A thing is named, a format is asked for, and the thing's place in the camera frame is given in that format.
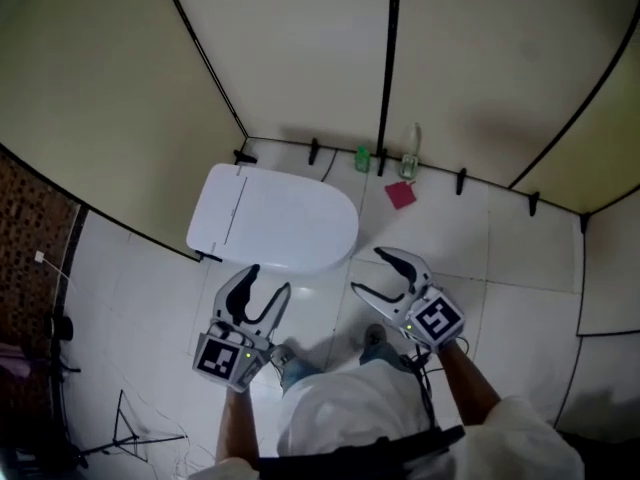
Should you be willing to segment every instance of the green bottle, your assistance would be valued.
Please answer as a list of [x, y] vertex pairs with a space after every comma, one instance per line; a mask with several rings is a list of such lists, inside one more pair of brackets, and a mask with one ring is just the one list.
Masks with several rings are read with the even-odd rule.
[[369, 164], [371, 163], [371, 155], [367, 148], [358, 146], [356, 153], [356, 171], [369, 172]]

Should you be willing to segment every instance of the red cloth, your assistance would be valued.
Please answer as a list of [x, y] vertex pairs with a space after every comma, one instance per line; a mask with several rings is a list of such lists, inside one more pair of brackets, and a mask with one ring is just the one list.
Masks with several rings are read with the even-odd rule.
[[398, 183], [387, 185], [384, 189], [387, 191], [387, 195], [396, 210], [416, 202], [413, 189], [406, 181], [399, 181]]

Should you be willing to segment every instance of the black cable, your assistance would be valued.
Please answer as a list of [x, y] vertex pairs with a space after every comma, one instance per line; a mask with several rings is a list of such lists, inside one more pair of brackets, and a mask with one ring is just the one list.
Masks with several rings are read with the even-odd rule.
[[69, 366], [67, 366], [66, 364], [64, 364], [62, 362], [62, 359], [58, 359], [58, 364], [60, 365], [60, 367], [63, 370], [67, 370], [68, 372], [71, 372], [71, 373], [82, 373], [82, 370], [80, 368], [70, 368]]
[[[464, 352], [465, 356], [468, 356], [469, 355], [469, 349], [471, 348], [471, 345], [469, 345], [469, 342], [467, 341], [467, 338], [465, 338], [464, 336], [457, 336], [456, 339], [457, 340], [461, 340], [463, 343], [465, 343], [467, 345], [467, 348], [463, 352]], [[411, 358], [411, 360], [415, 361], [415, 359], [417, 357], [420, 357], [420, 349], [418, 348], [418, 345], [416, 345], [416, 355], [413, 356]], [[429, 383], [429, 379], [427, 379], [427, 375], [429, 375], [430, 373], [433, 373], [433, 372], [439, 372], [441, 370], [444, 370], [444, 368], [433, 368], [431, 370], [425, 370], [425, 367], [424, 367], [424, 364], [423, 364], [422, 365], [423, 378], [425, 379], [425, 381], [427, 383]], [[431, 384], [429, 383], [428, 386], [429, 386], [429, 394], [431, 394], [431, 389], [430, 389], [431, 388]]]
[[[418, 345], [416, 345], [416, 354], [420, 357], [420, 349], [418, 348]], [[424, 405], [427, 418], [429, 418], [429, 421], [435, 427], [437, 426], [437, 422], [435, 409], [433, 408], [433, 402], [431, 401], [431, 384], [429, 384], [429, 379], [427, 379], [426, 376], [423, 376], [420, 372], [420, 368], [424, 369], [424, 364], [418, 367], [415, 361], [410, 361], [409, 366], [411, 372], [418, 381], [418, 385], [420, 386], [420, 397], [422, 398], [422, 405]]]
[[331, 171], [331, 168], [333, 167], [333, 162], [336, 159], [336, 156], [338, 156], [338, 150], [335, 149], [333, 151], [333, 158], [331, 159], [331, 163], [329, 164], [329, 167], [327, 168], [327, 172], [324, 173], [324, 176], [322, 177], [322, 179], [320, 181], [324, 181], [327, 179], [327, 176], [329, 176], [329, 171]]

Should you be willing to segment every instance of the sleeve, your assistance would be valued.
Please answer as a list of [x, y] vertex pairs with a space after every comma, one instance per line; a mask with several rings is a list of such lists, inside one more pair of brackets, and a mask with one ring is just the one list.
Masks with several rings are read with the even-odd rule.
[[519, 398], [505, 398], [452, 450], [461, 477], [584, 478], [578, 452]]
[[230, 458], [189, 476], [188, 480], [257, 480], [255, 471], [244, 459]]

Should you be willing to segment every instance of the shoe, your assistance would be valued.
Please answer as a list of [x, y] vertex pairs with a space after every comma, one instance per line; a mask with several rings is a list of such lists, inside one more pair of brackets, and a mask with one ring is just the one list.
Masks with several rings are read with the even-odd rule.
[[284, 365], [287, 364], [292, 359], [295, 359], [296, 353], [291, 350], [291, 347], [288, 345], [277, 345], [271, 351], [271, 364], [275, 366], [276, 370], [280, 372], [280, 376], [284, 372]]
[[371, 324], [364, 332], [364, 346], [377, 345], [387, 341], [387, 331], [380, 324]]

